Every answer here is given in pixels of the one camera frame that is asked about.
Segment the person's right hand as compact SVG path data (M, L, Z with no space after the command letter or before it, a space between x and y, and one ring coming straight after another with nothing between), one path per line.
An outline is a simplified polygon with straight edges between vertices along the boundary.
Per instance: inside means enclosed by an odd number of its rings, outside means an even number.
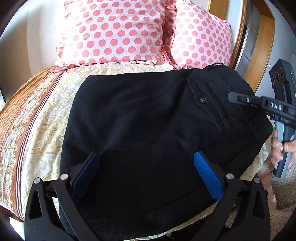
M271 163L273 165L283 160L283 152L291 154L288 168L292 167L295 164L296 140L282 143L278 140L278 132L273 129L271 134Z

